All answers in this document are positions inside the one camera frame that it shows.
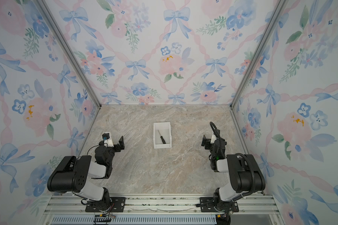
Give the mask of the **black screwdriver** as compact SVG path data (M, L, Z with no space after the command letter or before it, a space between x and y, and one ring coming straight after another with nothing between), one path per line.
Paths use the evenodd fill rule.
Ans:
M159 136L160 136L160 139L161 139L162 144L166 144L166 141L165 141L164 137L162 136L160 130L158 130L158 134L159 134Z

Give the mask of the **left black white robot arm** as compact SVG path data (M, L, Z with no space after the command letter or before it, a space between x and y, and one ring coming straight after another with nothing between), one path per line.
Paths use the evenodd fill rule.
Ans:
M125 149L124 137L113 144L110 133L102 135L102 141L95 148L94 160L89 154L75 157L65 156L48 179L51 192L71 192L82 198L86 212L123 212L125 197L111 197L105 187L97 186L92 180L108 179L113 170L115 153Z

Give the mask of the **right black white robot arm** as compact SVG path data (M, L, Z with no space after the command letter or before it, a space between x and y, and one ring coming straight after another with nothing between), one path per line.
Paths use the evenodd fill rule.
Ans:
M239 212L238 200L247 197L266 187L265 178L251 154L225 153L227 142L213 135L203 136L201 145L209 150L210 166L214 172L227 173L229 182L215 190L212 198L200 198L196 206L201 212L233 213Z

